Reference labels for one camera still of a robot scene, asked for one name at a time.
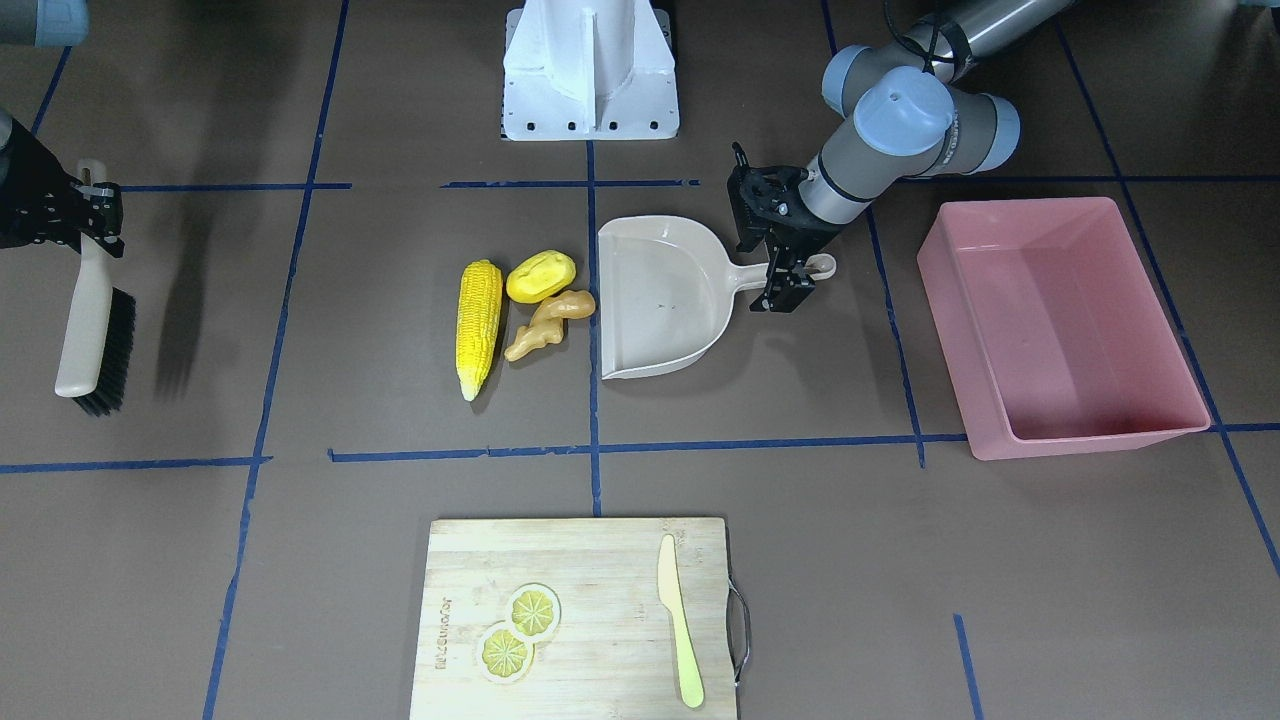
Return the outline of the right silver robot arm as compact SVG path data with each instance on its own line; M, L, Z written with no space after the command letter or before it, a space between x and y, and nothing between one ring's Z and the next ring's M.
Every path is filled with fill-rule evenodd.
M90 24L87 1L1 3L1 40L6 46L67 50L87 38ZM1 140L4 249L56 243L79 252L87 237L109 258L124 255L119 184L73 176L6 108Z

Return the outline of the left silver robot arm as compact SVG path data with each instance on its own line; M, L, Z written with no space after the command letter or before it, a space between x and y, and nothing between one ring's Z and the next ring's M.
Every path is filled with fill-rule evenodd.
M1068 8L1065 1L960 1L895 31L882 47L836 53L822 96L841 126L805 165L754 167L739 145L727 191L737 251L764 245L754 313L791 313L817 287L809 261L904 178L1001 167L1021 137L1015 106L956 87L974 65Z

